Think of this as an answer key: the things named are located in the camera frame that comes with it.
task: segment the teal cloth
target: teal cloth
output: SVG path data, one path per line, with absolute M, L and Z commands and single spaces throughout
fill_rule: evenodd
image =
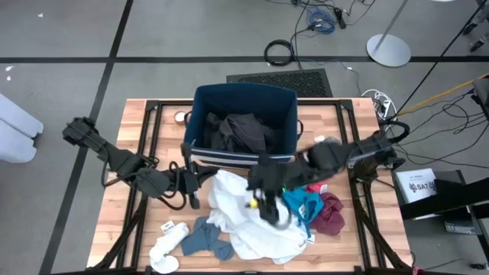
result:
M 309 223 L 319 214 L 324 203 L 317 192 L 308 193 L 304 188 L 296 188 L 292 191 L 283 192 L 282 196 L 285 205 L 290 211 L 299 218 L 299 225 L 304 223 L 307 237 L 311 237 Z M 303 213 L 300 213 L 301 206 L 304 205 Z

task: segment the blue-gray sock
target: blue-gray sock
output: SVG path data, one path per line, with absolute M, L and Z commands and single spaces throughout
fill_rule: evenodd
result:
M 182 240 L 182 252 L 184 256 L 196 253 L 197 251 L 214 251 L 214 256 L 219 260 L 229 260 L 234 254 L 234 249 L 227 241 L 218 240 L 221 229 L 215 225 L 207 224 L 209 217 L 197 218 L 193 226 L 193 233 Z

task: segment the red cloth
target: red cloth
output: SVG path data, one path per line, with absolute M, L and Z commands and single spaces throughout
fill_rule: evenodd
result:
M 319 233 L 337 235 L 345 226 L 345 220 L 339 213 L 343 209 L 342 202 L 330 192 L 321 194 L 321 200 L 324 207 L 309 225 Z
M 318 182 L 318 183 L 310 183 L 307 185 L 306 191 L 308 193 L 319 193 L 319 191 L 321 190 L 321 186 L 323 186 L 325 184 L 326 184 L 325 180 Z

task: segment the dark clothing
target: dark clothing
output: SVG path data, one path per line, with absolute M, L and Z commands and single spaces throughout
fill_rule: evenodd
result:
M 274 131 L 253 114 L 228 115 L 223 121 L 209 113 L 204 146 L 236 153 L 270 153 L 274 148 Z
M 345 220 L 339 213 L 343 208 L 342 202 L 330 192 L 324 192 L 320 196 L 324 207 L 309 225 L 319 233 L 337 235 L 345 226 Z
M 218 240 L 221 229 L 206 223 L 208 219 L 209 217 L 197 218 L 193 225 L 193 233 L 181 241 L 183 256 L 197 251 L 214 251 L 214 256 L 219 260 L 231 259 L 235 252 L 231 243 Z

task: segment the clothing pile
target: clothing pile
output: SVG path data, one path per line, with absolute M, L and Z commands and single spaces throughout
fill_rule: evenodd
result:
M 151 266 L 156 271 L 169 273 L 178 268 L 178 261 L 168 253 L 179 242 L 184 256 L 206 250 L 213 251 L 219 260 L 229 260 L 236 252 L 243 260 L 268 257 L 275 264 L 285 264 L 301 254 L 308 242 L 314 242 L 309 227 L 336 235 L 345 226 L 340 214 L 343 205 L 338 197 L 326 192 L 324 183 L 284 191 L 283 199 L 276 199 L 279 225 L 290 222 L 285 228 L 270 225 L 257 209 L 246 207 L 253 199 L 252 191 L 246 190 L 246 179 L 219 170 L 210 184 L 209 217 L 197 218 L 191 234 L 185 224 L 178 224 L 158 238 L 150 251 Z M 218 239 L 221 231 L 229 233 L 230 242 Z
M 221 120 L 209 113 L 204 130 L 204 147 L 235 153 L 270 153 L 274 131 L 253 114 L 228 115 Z

